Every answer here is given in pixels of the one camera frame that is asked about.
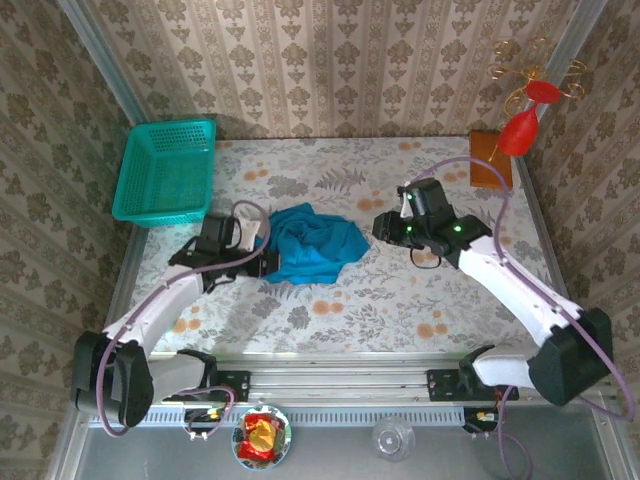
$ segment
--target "plate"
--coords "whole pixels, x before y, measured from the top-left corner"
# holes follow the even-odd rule
[[[269,415],[272,418],[275,418],[280,423],[280,428],[278,429],[278,436],[276,437],[275,442],[275,457],[268,462],[259,462],[256,460],[249,460],[247,458],[238,458],[238,450],[240,450],[240,445],[246,438],[246,429],[244,426],[244,417],[246,415],[251,415],[255,413],[260,413],[262,415]],[[257,405],[253,408],[247,410],[247,412],[238,420],[235,428],[233,429],[233,433],[231,435],[231,450],[233,451],[233,456],[236,457],[236,460],[245,468],[249,470],[267,470],[269,468],[275,467],[278,463],[282,461],[287,452],[289,451],[289,446],[291,445],[291,424],[287,417],[278,410],[276,407],[272,407],[270,405]]]

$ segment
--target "gray floor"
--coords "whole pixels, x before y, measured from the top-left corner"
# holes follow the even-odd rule
[[[416,450],[397,464],[375,457],[370,428],[298,428],[288,456],[266,472],[241,467],[230,447],[231,429],[207,442],[191,442],[182,429],[133,429],[120,439],[92,429],[78,480],[391,480],[508,478],[494,440],[471,440],[461,430],[415,428]],[[581,407],[514,408],[506,431],[518,436],[534,462],[534,479],[611,478],[590,412]],[[508,458],[524,474],[524,457],[509,446]]]

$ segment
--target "red snack package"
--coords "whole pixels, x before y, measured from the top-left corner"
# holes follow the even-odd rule
[[[238,450],[238,458],[268,462],[275,456],[274,446],[279,422],[269,415],[252,414],[244,418],[245,439]]]

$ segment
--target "clear plastic cup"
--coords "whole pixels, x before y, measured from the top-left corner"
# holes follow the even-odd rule
[[[373,448],[380,458],[400,462],[407,458],[416,446],[413,428],[400,417],[386,417],[373,427]]]

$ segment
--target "wooden block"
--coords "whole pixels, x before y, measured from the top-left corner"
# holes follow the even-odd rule
[[[473,131],[469,134],[471,156],[480,160],[491,158],[491,154],[498,141],[499,133]],[[491,165],[496,167],[504,176],[509,190],[513,189],[513,174],[511,172],[511,157],[500,150],[496,150],[491,160]],[[487,168],[475,163],[471,164],[471,186],[483,188],[499,188],[502,184],[498,177]]]

